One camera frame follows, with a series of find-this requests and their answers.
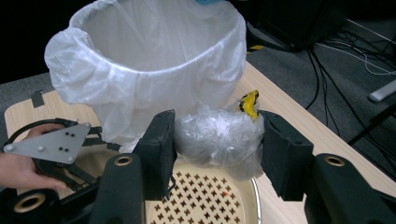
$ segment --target trash can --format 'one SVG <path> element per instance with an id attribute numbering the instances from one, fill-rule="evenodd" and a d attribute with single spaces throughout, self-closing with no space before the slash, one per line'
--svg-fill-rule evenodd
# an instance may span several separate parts
<path id="1" fill-rule="evenodd" d="M 104 140 L 121 145 L 164 110 L 225 106 L 245 59 L 245 21 L 223 0 L 95 1 L 45 50 L 60 97 L 90 106 Z"/>

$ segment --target clear plastic wrap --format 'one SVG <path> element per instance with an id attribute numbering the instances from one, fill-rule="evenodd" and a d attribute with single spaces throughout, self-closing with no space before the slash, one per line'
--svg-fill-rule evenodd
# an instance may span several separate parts
<path id="1" fill-rule="evenodd" d="M 104 140 L 121 145 L 164 110 L 223 107 L 245 59 L 246 24 L 228 1 L 98 0 L 45 51 L 60 97 L 92 107 Z"/>
<path id="2" fill-rule="evenodd" d="M 263 117 L 202 106 L 176 120 L 175 147 L 186 161 L 202 168 L 222 168 L 242 181 L 262 175 Z"/>

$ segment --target white trash bag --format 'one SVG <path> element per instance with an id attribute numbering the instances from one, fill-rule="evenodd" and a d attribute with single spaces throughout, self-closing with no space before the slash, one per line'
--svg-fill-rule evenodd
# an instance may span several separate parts
<path id="1" fill-rule="evenodd" d="M 107 142 L 135 141 L 152 118 L 228 103 L 245 69 L 246 24 L 228 1 L 99 0 L 46 46 L 52 85 L 92 107 Z"/>

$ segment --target beige tray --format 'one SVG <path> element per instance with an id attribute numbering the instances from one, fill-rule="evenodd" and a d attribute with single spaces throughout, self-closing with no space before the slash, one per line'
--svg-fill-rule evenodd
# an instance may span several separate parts
<path id="1" fill-rule="evenodd" d="M 219 169 L 176 163 L 169 201 L 146 202 L 148 224 L 261 223 L 254 179 L 236 181 Z"/>

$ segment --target human hand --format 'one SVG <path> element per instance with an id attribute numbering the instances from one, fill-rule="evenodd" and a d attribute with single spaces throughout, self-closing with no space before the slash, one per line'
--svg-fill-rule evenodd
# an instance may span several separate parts
<path id="1" fill-rule="evenodd" d="M 32 128 L 26 138 L 63 128 L 61 124 L 39 125 Z M 9 153 L 0 153 L 0 186 L 12 189 L 67 189 L 64 182 L 40 175 L 32 158 Z"/>

